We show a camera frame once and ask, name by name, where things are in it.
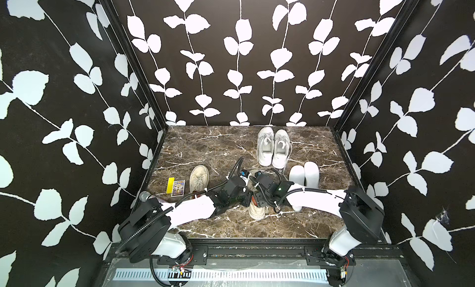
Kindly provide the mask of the beige sneaker one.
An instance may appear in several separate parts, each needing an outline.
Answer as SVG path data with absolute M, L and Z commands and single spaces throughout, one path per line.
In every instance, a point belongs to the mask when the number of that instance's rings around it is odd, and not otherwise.
M 256 194 L 258 190 L 254 187 L 254 183 L 249 180 L 247 187 L 249 190 L 253 191 L 253 196 L 249 204 L 249 216 L 254 220 L 262 220 L 266 216 L 267 209 L 265 207 L 260 207 L 259 202 L 256 200 Z
M 190 193 L 203 191 L 209 184 L 209 170 L 204 165 L 196 166 L 189 179 Z

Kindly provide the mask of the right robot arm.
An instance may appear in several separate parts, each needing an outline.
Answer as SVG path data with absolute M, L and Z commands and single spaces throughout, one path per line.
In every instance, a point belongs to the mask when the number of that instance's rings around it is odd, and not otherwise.
M 258 207 L 279 210 L 287 206 L 294 211 L 309 208 L 342 218 L 343 226 L 322 249 L 326 257 L 346 257 L 361 244 L 382 242 L 383 208 L 355 185 L 343 190 L 320 189 L 319 176 L 318 166 L 307 162 L 304 166 L 293 166 L 288 179 L 273 168 L 257 171 L 248 178 L 257 190 L 253 202 Z

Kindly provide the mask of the white shoe insole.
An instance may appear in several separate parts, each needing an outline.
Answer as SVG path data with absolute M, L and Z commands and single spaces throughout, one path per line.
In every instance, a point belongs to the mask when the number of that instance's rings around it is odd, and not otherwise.
M 289 180 L 302 187 L 305 184 L 305 170 L 301 165 L 295 165 L 289 172 Z M 294 211 L 301 211 L 303 206 L 303 192 L 290 195 L 289 203 Z
M 317 189 L 319 187 L 320 171 L 316 163 L 308 161 L 304 164 L 305 186 Z

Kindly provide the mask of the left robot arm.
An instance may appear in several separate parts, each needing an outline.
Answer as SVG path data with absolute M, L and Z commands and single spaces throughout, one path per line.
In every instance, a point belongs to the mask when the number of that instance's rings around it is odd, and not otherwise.
M 193 246 L 181 234 L 169 230 L 195 220 L 205 220 L 225 213 L 230 207 L 248 207 L 253 192 L 241 177 L 240 157 L 222 183 L 202 191 L 183 196 L 174 204 L 161 202 L 154 195 L 148 196 L 119 226 L 121 242 L 116 254 L 127 254 L 131 263 L 148 259 L 152 278 L 161 287 L 169 287 L 155 273 L 154 256 L 167 256 L 178 264 L 180 270 L 192 262 Z

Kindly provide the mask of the white sneaker one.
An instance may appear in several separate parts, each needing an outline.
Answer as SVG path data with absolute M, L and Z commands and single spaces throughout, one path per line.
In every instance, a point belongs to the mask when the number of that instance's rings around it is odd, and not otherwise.
M 288 132 L 280 129 L 274 136 L 274 151 L 272 158 L 272 166 L 275 169 L 285 169 L 291 154 L 291 141 Z
M 274 151 L 274 131 L 267 126 L 261 129 L 257 138 L 257 159 L 261 166 L 272 164 Z

